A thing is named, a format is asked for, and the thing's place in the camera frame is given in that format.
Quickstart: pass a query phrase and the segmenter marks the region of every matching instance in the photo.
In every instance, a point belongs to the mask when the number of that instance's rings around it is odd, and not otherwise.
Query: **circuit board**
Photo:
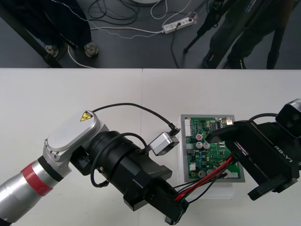
[[[230,150],[224,142],[207,143],[206,136],[210,131],[231,126],[230,116],[221,118],[190,118],[185,117],[185,137],[190,179],[203,178],[230,156]],[[225,171],[225,178],[241,178],[239,164],[230,165]]]

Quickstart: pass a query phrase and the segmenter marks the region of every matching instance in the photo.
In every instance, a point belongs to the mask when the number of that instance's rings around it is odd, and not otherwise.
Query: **white power strip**
[[[163,26],[163,31],[165,32],[165,34],[174,32],[177,25],[178,25],[178,23],[180,23],[181,25],[178,26],[177,30],[180,30],[184,27],[192,25],[194,23],[194,20],[187,17],[187,18],[184,18],[182,20],[178,20],[176,22],[173,22],[172,24],[166,24],[166,25]]]

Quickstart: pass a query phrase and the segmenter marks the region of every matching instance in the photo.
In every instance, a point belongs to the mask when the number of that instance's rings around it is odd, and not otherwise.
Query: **black pants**
[[[71,7],[73,12],[86,19],[76,0],[58,0]],[[7,10],[36,38],[45,45],[59,45],[61,33],[73,44],[83,47],[91,41],[91,31],[88,22],[74,15],[66,6],[52,2],[51,0],[1,0]],[[35,11],[33,14],[28,5]],[[56,28],[52,32],[49,24],[40,18],[51,20]]]
[[[250,0],[238,0],[238,2],[228,11],[223,24],[211,38],[210,51],[212,53],[219,51],[219,48],[223,45],[223,39],[231,33],[237,20],[239,20],[239,12],[245,10],[249,2]],[[262,41],[263,37],[272,33],[278,26],[280,7],[281,0],[272,1],[263,13],[258,16],[256,22],[252,26],[244,31],[242,30],[243,33],[233,45],[228,58],[240,60],[249,56],[254,47]]]

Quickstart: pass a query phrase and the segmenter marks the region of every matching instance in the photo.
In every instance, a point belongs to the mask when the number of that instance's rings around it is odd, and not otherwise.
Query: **red band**
[[[38,175],[33,171],[32,164],[29,164],[25,169],[23,169],[21,172],[27,181],[27,183],[40,195],[45,196],[52,190],[51,187],[49,187],[47,184],[45,184],[41,179],[38,177]]]

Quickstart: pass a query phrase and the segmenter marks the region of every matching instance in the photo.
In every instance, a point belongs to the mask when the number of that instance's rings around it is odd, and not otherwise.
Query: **red wire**
[[[204,185],[207,181],[211,180],[214,178],[220,171],[226,167],[231,161],[233,157],[231,156],[223,165],[221,165],[219,168],[215,169],[212,173],[207,175],[206,177],[202,178],[199,182],[197,182],[194,186],[187,188],[186,190],[182,191],[175,199],[175,201],[180,200],[183,196],[185,196],[187,193],[193,192],[195,189],[198,187]]]

